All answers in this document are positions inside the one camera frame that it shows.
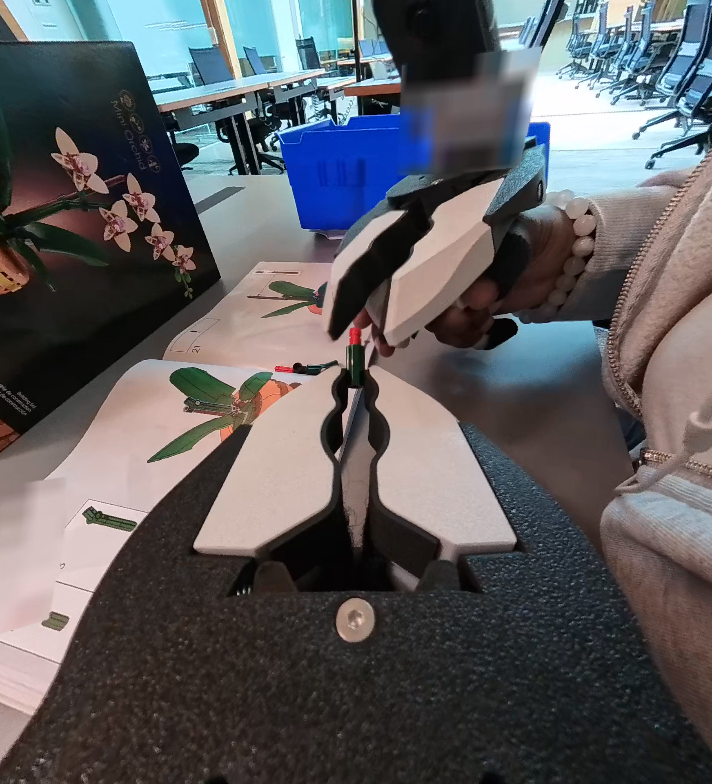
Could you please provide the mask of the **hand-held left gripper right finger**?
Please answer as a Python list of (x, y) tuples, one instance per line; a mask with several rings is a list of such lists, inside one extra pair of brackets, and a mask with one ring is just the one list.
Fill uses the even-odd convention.
[(365, 544), (391, 563), (507, 553), (518, 538), (459, 421), (381, 367), (363, 376), (370, 465)]

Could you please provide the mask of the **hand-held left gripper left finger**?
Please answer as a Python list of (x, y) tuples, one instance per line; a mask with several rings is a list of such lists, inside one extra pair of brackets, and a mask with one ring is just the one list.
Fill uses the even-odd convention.
[(260, 557), (337, 500), (350, 375), (331, 367), (249, 427), (194, 540), (199, 554)]

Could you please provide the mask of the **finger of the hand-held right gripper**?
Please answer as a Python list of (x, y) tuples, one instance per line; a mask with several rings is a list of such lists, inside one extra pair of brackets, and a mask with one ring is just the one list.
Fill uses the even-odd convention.
[(370, 297), (383, 290), (377, 307), (379, 331), (387, 341), (410, 341), (420, 330), (438, 295), (427, 248), (415, 259), (415, 246), (430, 230), (421, 202), (374, 216), (332, 264), (323, 325), (331, 340), (347, 331)]
[(492, 264), (507, 229), (500, 223), (494, 237), (485, 214), (504, 181), (479, 184), (432, 211), (430, 229), (389, 280), (379, 329), (391, 347), (438, 318)]

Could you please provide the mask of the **person's right forearm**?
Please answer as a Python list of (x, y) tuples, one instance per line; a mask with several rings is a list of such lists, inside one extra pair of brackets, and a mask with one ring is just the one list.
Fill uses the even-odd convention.
[(568, 321), (610, 321), (625, 277), (659, 217), (693, 168), (665, 171), (622, 191), (588, 197), (594, 252), (561, 308)]

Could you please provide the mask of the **wooden top desk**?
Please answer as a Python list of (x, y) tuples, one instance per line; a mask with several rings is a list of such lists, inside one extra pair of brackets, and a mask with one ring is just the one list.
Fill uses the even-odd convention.
[(401, 104), (401, 78), (369, 78), (346, 86), (343, 92), (357, 100), (359, 116), (396, 114)]

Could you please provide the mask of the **long grey top desk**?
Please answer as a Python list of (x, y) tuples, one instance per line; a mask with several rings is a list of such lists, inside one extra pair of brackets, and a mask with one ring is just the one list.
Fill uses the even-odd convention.
[(269, 90), (278, 103), (291, 103), (314, 93), (318, 78), (324, 74), (325, 70), (319, 68), (237, 78), (167, 95), (157, 94), (155, 103), (162, 115), (173, 115), (179, 131), (222, 121), (231, 133), (229, 143), (238, 173), (258, 175), (261, 165), (246, 114), (261, 109), (260, 92)]

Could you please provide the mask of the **person's right hand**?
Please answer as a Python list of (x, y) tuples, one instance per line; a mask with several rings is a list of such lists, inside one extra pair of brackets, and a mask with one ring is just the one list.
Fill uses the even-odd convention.
[(500, 244), (492, 263), (427, 330), (454, 348), (487, 347), (508, 339), (509, 329), (499, 326), (507, 316), (543, 305), (571, 255), (576, 240), (563, 211), (542, 205), (522, 212)]

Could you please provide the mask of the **blue plastic bin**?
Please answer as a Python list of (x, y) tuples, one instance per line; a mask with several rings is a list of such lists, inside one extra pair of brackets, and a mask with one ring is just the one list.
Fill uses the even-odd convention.
[(547, 192), (548, 123), (527, 106), (468, 114), (454, 106), (302, 125), (279, 135), (300, 225), (355, 233), (374, 216), (421, 202), (429, 219), (445, 201), (505, 177), (485, 221), (506, 229)]

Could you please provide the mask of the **open instruction booklet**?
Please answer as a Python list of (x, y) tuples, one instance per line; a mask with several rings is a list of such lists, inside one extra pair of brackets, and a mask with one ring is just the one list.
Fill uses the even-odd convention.
[(162, 359), (125, 372), (69, 456), (0, 494), (0, 703), (33, 713), (98, 583), (160, 499), (241, 426), (343, 360), (320, 325), (331, 263), (258, 263)]

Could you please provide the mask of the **row of black office chairs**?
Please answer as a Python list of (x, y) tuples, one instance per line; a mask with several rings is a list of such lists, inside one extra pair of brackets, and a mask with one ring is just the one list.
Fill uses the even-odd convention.
[(577, 2), (567, 41), (569, 63), (558, 78), (606, 94), (611, 105), (637, 100), (664, 106), (632, 135), (673, 125), (681, 134), (661, 143), (646, 170), (668, 154), (712, 148), (712, 1), (634, 2), (623, 20), (609, 20), (608, 2)]

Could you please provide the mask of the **person's beige zip jacket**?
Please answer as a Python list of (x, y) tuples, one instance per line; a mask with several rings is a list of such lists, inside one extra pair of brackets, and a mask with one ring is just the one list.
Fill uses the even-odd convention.
[[(634, 260), (607, 340), (605, 381), (641, 419), (652, 477), (712, 392), (712, 148)], [(712, 448), (602, 518), (607, 561), (654, 659), (712, 750)]]

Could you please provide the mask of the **dark orchid set box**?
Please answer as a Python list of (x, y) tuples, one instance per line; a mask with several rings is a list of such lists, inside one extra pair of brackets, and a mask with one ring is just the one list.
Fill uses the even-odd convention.
[(0, 42), (0, 452), (220, 279), (130, 42)]

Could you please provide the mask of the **wooden panel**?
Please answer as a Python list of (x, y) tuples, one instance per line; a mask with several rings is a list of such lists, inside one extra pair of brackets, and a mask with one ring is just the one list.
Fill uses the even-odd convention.
[(15, 15), (4, 1), (0, 1), (0, 19), (2, 20), (1, 24), (5, 28), (10, 29), (10, 35), (12, 36), (10, 40), (15, 39), (18, 42), (27, 42), (29, 40), (27, 34), (22, 29)]

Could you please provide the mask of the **beige jacket drawstring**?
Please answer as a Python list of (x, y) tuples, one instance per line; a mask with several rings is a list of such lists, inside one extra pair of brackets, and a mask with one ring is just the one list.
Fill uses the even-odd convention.
[(682, 435), (680, 450), (667, 459), (652, 477), (631, 478), (619, 485), (616, 496), (636, 494), (649, 490), (664, 477), (684, 468), (689, 459), (712, 448), (712, 392), (703, 404), (689, 414)]

